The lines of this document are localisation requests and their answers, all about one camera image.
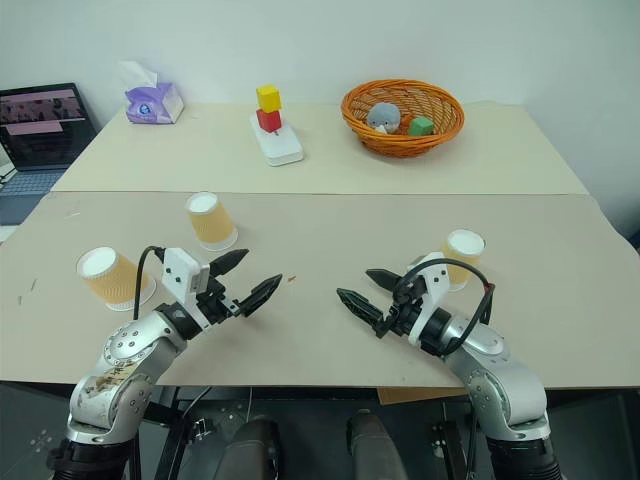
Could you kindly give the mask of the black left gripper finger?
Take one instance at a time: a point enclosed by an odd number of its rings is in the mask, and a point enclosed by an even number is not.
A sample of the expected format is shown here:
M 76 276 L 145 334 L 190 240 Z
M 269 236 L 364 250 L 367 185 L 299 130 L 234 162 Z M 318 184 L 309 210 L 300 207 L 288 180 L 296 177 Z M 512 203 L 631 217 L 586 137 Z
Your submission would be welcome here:
M 248 253 L 248 249 L 235 249 L 217 257 L 209 263 L 209 274 L 225 275 L 233 270 Z
M 266 303 L 278 288 L 282 275 L 274 275 L 251 290 L 248 297 L 238 303 L 239 315 L 249 317 L 264 303 Z

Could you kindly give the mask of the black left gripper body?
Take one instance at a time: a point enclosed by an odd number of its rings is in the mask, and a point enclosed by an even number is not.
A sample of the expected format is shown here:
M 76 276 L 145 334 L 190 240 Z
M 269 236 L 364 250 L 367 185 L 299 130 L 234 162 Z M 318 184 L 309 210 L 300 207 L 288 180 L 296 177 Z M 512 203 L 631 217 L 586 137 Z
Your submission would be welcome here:
M 240 315 L 239 303 L 226 296 L 226 287 L 213 276 L 209 277 L 206 290 L 196 295 L 196 305 L 210 325 Z

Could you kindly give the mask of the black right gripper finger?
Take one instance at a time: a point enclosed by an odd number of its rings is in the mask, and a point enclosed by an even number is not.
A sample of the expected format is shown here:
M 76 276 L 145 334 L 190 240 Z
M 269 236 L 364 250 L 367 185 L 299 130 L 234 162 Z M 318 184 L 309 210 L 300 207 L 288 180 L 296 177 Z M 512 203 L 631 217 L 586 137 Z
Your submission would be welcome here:
M 366 275 L 379 287 L 393 292 L 401 276 L 386 269 L 372 268 L 366 270 Z
M 378 324 L 384 319 L 383 312 L 359 293 L 337 288 L 336 293 L 343 305 L 356 317 L 367 324 Z

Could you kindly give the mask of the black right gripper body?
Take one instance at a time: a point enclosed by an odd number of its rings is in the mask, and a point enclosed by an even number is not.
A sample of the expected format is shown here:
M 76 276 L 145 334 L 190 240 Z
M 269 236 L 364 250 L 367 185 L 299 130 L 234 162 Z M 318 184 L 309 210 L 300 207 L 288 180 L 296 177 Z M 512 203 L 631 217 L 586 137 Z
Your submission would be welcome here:
M 378 338 L 392 332 L 398 336 L 407 335 L 418 317 L 418 296 L 412 289 L 403 289 L 394 296 L 387 313 L 379 311 L 375 323 Z

